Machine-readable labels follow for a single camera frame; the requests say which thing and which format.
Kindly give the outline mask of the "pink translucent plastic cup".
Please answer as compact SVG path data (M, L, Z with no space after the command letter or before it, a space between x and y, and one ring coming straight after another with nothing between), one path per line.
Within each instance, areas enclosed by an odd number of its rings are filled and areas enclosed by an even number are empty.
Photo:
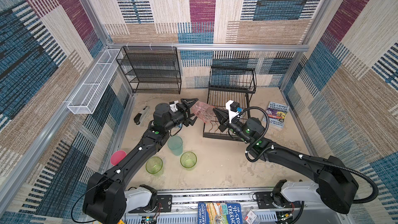
M201 101L191 107L191 112L204 123L210 123L216 117L214 107Z

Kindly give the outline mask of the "black wire dish rack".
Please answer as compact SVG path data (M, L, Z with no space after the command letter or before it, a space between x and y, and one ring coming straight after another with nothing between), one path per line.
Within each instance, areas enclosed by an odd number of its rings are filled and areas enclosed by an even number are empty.
M226 102L233 100L240 103L241 108L250 106L252 95L257 87L254 68L213 65L210 69L207 103L215 108L226 109ZM204 124L203 137L209 139L237 141L232 131L220 132L215 117L210 123Z

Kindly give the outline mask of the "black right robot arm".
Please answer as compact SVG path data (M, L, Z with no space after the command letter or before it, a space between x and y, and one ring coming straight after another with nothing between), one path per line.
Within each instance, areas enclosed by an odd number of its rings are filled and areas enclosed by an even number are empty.
M276 163L308 177L318 185L316 194L327 207L341 214L349 213L359 185L351 175L352 169L345 167L340 159L309 156L266 139L261 136L265 127L255 118L246 123L230 122L227 110L215 108L213 112L221 131L232 130L248 144L246 158L250 162Z

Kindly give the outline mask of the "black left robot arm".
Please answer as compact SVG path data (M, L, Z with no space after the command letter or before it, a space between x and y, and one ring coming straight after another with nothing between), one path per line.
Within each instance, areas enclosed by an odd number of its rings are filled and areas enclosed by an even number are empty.
M166 144L170 131L183 124L194 125L197 117L191 107L197 98L181 99L173 111L168 103L155 107L139 143L120 162L104 172L94 173L88 180L83 213L102 224L117 224L125 213L142 208L153 211L158 205L157 191L147 185L127 190L133 176Z

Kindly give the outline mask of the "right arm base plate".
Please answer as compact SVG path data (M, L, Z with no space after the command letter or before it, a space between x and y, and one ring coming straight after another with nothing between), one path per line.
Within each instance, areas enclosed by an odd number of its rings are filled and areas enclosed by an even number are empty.
M290 202L285 199L282 194L273 194L271 191L255 192L252 195L254 201L257 202L259 209L272 208L300 208L300 201Z

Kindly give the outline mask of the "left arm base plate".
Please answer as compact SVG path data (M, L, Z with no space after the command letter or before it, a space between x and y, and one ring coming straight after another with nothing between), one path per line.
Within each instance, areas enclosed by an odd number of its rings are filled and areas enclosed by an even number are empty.
M172 195L152 196L149 202L149 212L169 213L172 211L172 203L173 203Z

